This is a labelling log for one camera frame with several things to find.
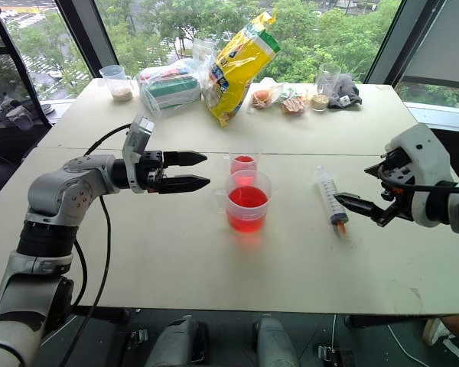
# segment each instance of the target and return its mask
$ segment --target black cable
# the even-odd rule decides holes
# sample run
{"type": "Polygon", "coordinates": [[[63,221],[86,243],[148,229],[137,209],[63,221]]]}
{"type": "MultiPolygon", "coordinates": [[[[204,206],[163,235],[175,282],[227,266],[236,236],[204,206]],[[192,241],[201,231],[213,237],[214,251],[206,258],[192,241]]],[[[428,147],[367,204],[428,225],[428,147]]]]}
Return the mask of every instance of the black cable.
{"type": "Polygon", "coordinates": [[[78,243],[77,239],[75,239],[75,242],[73,243],[76,249],[76,253],[78,254],[78,257],[80,258],[80,264],[82,265],[82,287],[80,288],[80,292],[78,293],[78,296],[76,296],[75,302],[73,302],[72,310],[74,310],[80,301],[82,300],[83,294],[85,293],[85,288],[86,288],[86,283],[87,283],[87,278],[88,278],[88,273],[86,270],[86,261],[85,261],[85,256],[83,255],[82,248],[80,247],[80,244],[78,243]]]}
{"type": "Polygon", "coordinates": [[[100,205],[102,205],[102,209],[104,211],[104,214],[106,215],[106,220],[107,220],[107,256],[106,256],[106,266],[104,268],[104,275],[102,276],[102,281],[100,283],[100,288],[99,288],[99,291],[97,292],[97,296],[95,300],[93,301],[93,304],[90,307],[88,314],[85,316],[85,319],[80,325],[80,328],[76,332],[75,337],[73,338],[73,342],[71,342],[70,347],[67,350],[67,353],[65,354],[65,356],[63,357],[63,360],[60,363],[60,367],[64,367],[67,364],[68,359],[71,357],[71,354],[73,353],[75,346],[77,346],[78,340],[80,339],[83,331],[85,330],[85,327],[87,323],[89,322],[90,317],[92,317],[93,311],[96,309],[97,304],[99,303],[104,287],[106,286],[107,274],[109,273],[112,229],[111,229],[109,212],[107,211],[106,203],[104,202],[104,198],[102,195],[99,196],[99,200],[100,200],[100,205]]]}
{"type": "Polygon", "coordinates": [[[407,183],[400,183],[394,180],[391,180],[384,173],[384,167],[381,165],[377,170],[377,176],[386,184],[395,187],[397,189],[403,189],[405,191],[422,191],[427,193],[459,193],[459,187],[449,187],[449,186],[422,186],[422,185],[410,185],[407,183]]]}
{"type": "Polygon", "coordinates": [[[124,130],[125,128],[129,128],[129,126],[131,126],[131,124],[125,124],[123,126],[119,126],[118,128],[115,128],[114,130],[112,130],[111,132],[108,132],[107,134],[105,134],[104,136],[102,136],[99,140],[97,140],[95,143],[93,143],[93,145],[88,149],[88,151],[86,151],[86,153],[84,154],[85,155],[89,155],[91,154],[93,151],[95,151],[107,138],[111,137],[112,135],[114,135],[116,132],[120,132],[121,130],[124,130]]]}

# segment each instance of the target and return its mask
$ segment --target table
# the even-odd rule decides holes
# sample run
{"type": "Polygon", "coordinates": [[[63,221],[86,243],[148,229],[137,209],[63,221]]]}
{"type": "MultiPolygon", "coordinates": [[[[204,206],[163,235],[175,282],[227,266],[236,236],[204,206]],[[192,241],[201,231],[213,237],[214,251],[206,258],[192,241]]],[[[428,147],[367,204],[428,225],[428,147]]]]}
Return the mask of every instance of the table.
{"type": "MultiPolygon", "coordinates": [[[[33,179],[82,155],[36,148],[0,193],[0,278],[18,243],[33,179]]],[[[110,151],[120,157],[120,151],[110,151]]],[[[381,203],[381,187],[362,169],[378,157],[264,154],[259,169],[277,190],[265,228],[239,235],[217,214],[214,190],[228,174],[224,154],[208,154],[193,173],[211,184],[194,193],[108,196],[112,263],[100,305],[313,313],[459,313],[459,235],[394,219],[386,228],[350,214],[349,239],[330,227],[311,172],[323,164],[340,190],[381,203]]],[[[103,271],[106,224],[98,200],[79,241],[89,266],[90,304],[103,271]]],[[[75,255],[68,276],[80,288],[75,255]]]]}
{"type": "MultiPolygon", "coordinates": [[[[130,123],[137,113],[148,115],[137,90],[131,101],[115,103],[102,84],[102,80],[92,80],[38,146],[87,149],[105,133],[130,123]]],[[[298,87],[314,88],[306,84],[298,87]]],[[[194,102],[183,113],[159,122],[149,147],[224,152],[232,141],[253,137],[263,153],[380,155],[392,137],[416,121],[391,86],[358,87],[362,106],[309,111],[297,117],[284,116],[277,107],[248,113],[251,93],[259,88],[254,84],[228,127],[222,129],[203,102],[194,102]]],[[[112,136],[103,148],[120,149],[124,137],[112,136]]]]}

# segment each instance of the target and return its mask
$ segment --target cup handle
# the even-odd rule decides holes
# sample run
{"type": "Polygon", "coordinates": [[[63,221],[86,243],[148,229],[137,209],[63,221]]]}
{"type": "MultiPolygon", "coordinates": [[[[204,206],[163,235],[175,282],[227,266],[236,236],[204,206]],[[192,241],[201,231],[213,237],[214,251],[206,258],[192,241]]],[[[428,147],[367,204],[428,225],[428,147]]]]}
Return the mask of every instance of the cup handle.
{"type": "Polygon", "coordinates": [[[216,213],[224,214],[226,212],[226,192],[223,189],[213,191],[213,202],[216,213]]]}

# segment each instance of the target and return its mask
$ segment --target gray cloth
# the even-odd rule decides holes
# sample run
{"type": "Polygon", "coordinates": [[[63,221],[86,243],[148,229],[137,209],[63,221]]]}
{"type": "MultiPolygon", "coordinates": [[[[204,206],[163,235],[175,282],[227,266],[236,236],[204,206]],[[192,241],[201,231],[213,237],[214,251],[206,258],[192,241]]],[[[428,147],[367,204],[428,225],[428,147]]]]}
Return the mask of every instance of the gray cloth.
{"type": "Polygon", "coordinates": [[[359,90],[353,82],[353,75],[340,74],[334,88],[334,94],[330,97],[330,101],[328,102],[328,108],[345,109],[356,103],[362,105],[362,98],[359,97],[359,90]]]}

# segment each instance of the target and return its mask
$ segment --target red liquid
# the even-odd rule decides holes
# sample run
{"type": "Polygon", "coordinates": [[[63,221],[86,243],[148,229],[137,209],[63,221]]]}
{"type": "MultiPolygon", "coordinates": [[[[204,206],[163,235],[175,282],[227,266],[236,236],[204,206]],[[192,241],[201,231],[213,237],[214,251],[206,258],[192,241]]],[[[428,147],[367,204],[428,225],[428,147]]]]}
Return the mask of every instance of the red liquid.
{"type": "Polygon", "coordinates": [[[252,157],[249,157],[248,155],[240,155],[231,162],[231,174],[234,174],[235,172],[241,170],[256,170],[256,168],[257,166],[255,161],[252,157]]]}
{"type": "MultiPolygon", "coordinates": [[[[256,208],[269,200],[267,196],[257,187],[243,186],[231,192],[229,199],[235,204],[245,208],[256,208]]],[[[255,220],[243,220],[226,211],[229,224],[240,232],[254,232],[262,228],[265,222],[265,215],[255,220]]]]}

